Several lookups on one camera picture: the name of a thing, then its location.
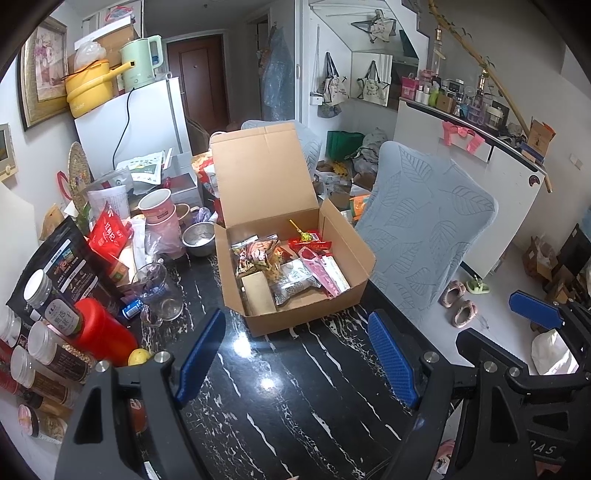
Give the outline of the small brown cardboard box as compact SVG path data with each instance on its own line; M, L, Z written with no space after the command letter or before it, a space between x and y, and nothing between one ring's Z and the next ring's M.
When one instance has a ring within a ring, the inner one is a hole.
M242 278L242 290L245 295L246 310L249 316L276 313L276 304L270 285L262 271L256 271Z

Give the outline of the brown green meat snack packet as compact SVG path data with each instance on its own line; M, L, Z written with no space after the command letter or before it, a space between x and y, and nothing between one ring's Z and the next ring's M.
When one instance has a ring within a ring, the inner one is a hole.
M235 276L242 278L256 271L270 271L270 257L277 245L279 245L279 238L276 234L266 237L253 235L232 244L230 251L235 266Z

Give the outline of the white patterned snack pouch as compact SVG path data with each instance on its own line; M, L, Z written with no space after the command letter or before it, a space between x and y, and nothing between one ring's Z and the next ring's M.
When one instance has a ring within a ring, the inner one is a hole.
M301 259L294 259L280 266L279 276L270 280L270 291L277 307L310 289L322 287L314 274L304 266Z

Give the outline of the pink rose cone packet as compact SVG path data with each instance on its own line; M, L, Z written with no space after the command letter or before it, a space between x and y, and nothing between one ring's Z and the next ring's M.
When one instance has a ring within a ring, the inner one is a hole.
M329 293L329 296L332 298L339 296L339 288L334 280L332 280L328 271L325 270L321 257L307 246L301 248L301 250L298 251L298 255L301 258L301 262L304 263L304 266L307 267L308 271L310 271L322 287L325 288L325 291Z

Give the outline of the red gold-lettered snack packet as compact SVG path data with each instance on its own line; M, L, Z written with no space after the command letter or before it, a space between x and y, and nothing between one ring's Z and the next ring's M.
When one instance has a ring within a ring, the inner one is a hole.
M300 237L288 240L287 245L294 253L298 253L303 248L308 248L315 254L325 255L332 249L332 242L322 240L317 231L304 232Z

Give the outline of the red white long snack packet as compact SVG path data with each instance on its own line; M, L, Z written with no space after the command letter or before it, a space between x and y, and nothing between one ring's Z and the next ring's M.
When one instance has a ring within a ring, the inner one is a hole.
M348 280L344 274L342 274L341 268L335 262L335 258L332 255L325 255L321 257L322 265L324 265L325 271L329 274L332 279L332 282L335 283L335 286L339 289L339 293L344 293L351 288L349 286Z

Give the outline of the green lollipop yellow stick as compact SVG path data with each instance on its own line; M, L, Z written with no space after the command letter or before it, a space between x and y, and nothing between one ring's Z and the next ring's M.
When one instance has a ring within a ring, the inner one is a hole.
M291 226L294 227L295 230L297 230L297 233L300 235L301 242L310 242L310 241L314 240L314 236L311 235L311 233L308 231L301 230L301 228L297 226L297 224L296 224L296 222L294 222L294 220L290 219L290 224L291 224Z

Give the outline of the pink slipper near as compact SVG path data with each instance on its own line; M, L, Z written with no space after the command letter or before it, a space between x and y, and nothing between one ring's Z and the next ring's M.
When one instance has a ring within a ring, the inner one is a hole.
M478 315L478 307L472 300L464 301L452 319L452 325L458 329L466 327Z

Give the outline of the pink slipper far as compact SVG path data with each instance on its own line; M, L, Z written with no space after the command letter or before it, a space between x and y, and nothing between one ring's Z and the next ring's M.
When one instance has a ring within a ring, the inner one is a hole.
M452 280L440 296L439 303L446 309L449 309L457 300L465 295L466 291L467 289L464 283L459 280Z

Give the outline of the pink paper cup stack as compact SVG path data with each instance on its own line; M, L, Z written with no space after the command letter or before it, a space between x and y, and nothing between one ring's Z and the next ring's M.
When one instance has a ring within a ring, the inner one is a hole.
M146 253L152 257L166 255L173 260L181 257L185 248L171 191L167 188L153 190L140 199L138 208L146 221Z

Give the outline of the red foil bag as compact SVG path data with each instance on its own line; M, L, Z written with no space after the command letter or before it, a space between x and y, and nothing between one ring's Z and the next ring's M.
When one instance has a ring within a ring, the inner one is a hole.
M130 223L124 223L106 202L90 235L90 249L108 264L115 263L127 242L133 236Z

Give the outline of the grey leaf-pattern covered chair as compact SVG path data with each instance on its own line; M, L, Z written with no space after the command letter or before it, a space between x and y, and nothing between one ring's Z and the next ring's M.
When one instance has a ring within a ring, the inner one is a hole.
M498 210L497 200L454 160L385 142L356 223L376 256L370 279L409 320L420 322Z

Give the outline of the yellow pot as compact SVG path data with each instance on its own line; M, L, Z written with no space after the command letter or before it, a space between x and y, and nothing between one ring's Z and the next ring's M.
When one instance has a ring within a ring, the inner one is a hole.
M113 98L112 80L135 66L133 61L111 68L109 62L97 60L68 75L65 82L66 101L77 119Z

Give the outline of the light green electric kettle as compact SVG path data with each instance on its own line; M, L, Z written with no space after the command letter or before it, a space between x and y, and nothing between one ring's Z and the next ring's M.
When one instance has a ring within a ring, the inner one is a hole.
M160 35L153 35L130 41L121 48L122 63L133 64L122 73L126 93L156 81L155 70L163 63L161 40Z

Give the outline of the framed flower picture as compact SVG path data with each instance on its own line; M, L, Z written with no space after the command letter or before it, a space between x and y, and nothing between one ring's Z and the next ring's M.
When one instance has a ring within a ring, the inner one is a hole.
M28 130L68 109L67 27L48 17L29 36L18 58L23 128Z

